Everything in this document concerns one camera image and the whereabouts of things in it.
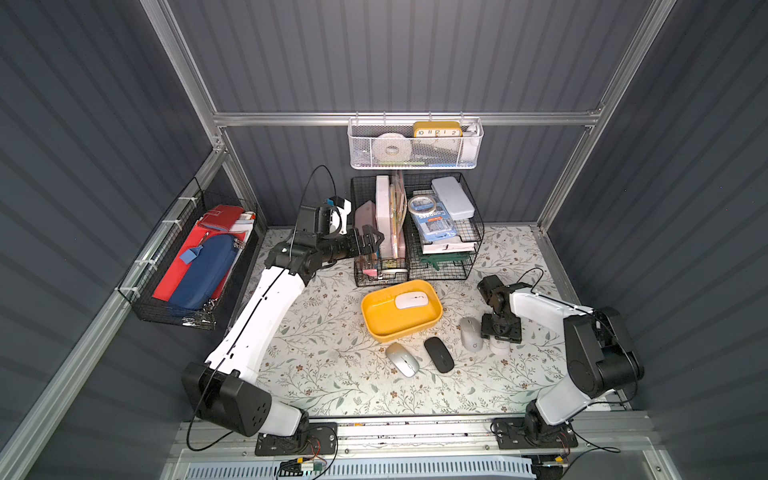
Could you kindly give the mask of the grey mouse with logo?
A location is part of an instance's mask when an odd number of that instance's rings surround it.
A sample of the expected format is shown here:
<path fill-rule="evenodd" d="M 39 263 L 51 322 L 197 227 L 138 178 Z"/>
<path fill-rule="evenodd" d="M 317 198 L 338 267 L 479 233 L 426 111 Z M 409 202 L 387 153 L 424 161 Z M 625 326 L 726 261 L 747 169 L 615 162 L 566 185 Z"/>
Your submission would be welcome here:
<path fill-rule="evenodd" d="M 459 322 L 462 346 L 469 352 L 475 353 L 483 349 L 484 339 L 481 333 L 481 323 L 471 317 L 464 317 Z"/>

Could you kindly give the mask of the black mouse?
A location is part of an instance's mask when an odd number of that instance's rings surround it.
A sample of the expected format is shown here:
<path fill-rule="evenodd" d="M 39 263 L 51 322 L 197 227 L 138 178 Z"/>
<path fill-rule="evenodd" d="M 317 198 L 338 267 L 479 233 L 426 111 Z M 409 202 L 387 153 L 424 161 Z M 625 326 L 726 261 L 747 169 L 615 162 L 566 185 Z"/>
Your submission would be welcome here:
<path fill-rule="evenodd" d="M 445 374 L 455 368 L 452 355 L 439 337 L 427 338 L 424 341 L 424 347 L 439 373 Z"/>

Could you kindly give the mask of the white mouse with orange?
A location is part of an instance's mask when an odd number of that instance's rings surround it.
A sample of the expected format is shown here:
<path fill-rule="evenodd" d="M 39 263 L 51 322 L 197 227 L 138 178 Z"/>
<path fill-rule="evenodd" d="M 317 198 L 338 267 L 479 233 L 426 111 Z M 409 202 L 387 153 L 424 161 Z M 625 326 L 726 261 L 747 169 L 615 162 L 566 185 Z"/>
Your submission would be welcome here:
<path fill-rule="evenodd" d="M 425 307 L 428 304 L 429 297 L 422 291 L 406 292 L 395 297 L 395 306 L 399 310 Z"/>

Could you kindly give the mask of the yellow storage box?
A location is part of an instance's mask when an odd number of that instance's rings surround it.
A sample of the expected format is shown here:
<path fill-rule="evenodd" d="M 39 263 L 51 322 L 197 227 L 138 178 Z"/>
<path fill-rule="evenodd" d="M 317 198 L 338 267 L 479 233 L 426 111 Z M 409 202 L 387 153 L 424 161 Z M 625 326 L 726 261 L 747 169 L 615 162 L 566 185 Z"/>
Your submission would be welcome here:
<path fill-rule="evenodd" d="M 395 297 L 412 291 L 425 292 L 429 304 L 397 309 Z M 361 302 L 361 311 L 370 335 L 380 343 L 387 343 L 432 328 L 442 318 L 444 309 L 429 282 L 412 280 L 367 294 Z"/>

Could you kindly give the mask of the silver grey mouse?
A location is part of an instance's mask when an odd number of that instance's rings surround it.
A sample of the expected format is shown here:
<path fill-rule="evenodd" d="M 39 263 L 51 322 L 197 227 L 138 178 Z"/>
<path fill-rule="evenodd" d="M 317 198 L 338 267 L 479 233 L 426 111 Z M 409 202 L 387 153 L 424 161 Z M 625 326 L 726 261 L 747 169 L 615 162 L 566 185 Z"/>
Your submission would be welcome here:
<path fill-rule="evenodd" d="M 386 357 L 395 368 L 405 377 L 412 378 L 420 370 L 416 358 L 400 343 L 392 343 L 385 350 Z"/>

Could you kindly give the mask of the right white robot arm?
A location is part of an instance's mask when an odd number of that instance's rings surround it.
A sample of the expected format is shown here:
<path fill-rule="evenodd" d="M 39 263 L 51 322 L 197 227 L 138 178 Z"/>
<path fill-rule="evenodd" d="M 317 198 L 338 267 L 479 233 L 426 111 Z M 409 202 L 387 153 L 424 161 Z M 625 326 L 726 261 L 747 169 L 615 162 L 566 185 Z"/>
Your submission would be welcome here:
<path fill-rule="evenodd" d="M 644 367 L 621 314 L 546 296 L 525 282 L 505 284 L 496 275 L 477 285 L 492 309 L 482 316 L 481 336 L 498 350 L 522 342 L 522 323 L 531 320 L 564 340 L 567 374 L 526 407 L 524 429 L 531 439 L 562 431 L 577 414 L 613 390 L 635 385 Z"/>

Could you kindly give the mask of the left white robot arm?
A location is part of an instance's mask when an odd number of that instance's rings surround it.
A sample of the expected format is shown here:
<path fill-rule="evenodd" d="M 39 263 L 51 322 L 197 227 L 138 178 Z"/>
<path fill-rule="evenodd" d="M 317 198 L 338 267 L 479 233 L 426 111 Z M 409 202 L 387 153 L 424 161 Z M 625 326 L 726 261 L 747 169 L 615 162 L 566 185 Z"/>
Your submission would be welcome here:
<path fill-rule="evenodd" d="M 245 437 L 290 437 L 301 431 L 305 413 L 257 385 L 262 360 L 284 316 L 319 270 L 375 253 L 383 243 L 384 235 L 366 225 L 329 238 L 295 233 L 275 245 L 227 335 L 204 362 L 189 363 L 182 374 L 193 417 Z"/>

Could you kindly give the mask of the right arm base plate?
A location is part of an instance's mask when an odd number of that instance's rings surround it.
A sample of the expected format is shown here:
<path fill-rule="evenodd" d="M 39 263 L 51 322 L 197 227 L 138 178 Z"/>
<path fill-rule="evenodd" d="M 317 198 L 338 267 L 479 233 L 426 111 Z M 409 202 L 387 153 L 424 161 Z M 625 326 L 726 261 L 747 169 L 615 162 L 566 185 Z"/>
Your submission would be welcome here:
<path fill-rule="evenodd" d="M 501 450 L 561 449 L 578 446 L 575 433 L 565 424 L 557 426 L 523 417 L 502 417 L 491 422 L 490 431 Z"/>

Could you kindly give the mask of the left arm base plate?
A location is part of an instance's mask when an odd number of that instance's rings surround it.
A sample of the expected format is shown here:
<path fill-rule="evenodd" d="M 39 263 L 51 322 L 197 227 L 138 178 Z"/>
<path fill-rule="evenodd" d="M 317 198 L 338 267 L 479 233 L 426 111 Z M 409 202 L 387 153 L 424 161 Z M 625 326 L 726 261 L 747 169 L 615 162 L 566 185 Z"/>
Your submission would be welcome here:
<path fill-rule="evenodd" d="M 303 456 L 333 455 L 337 451 L 338 424 L 336 422 L 308 423 L 286 437 L 258 434 L 254 455 Z"/>

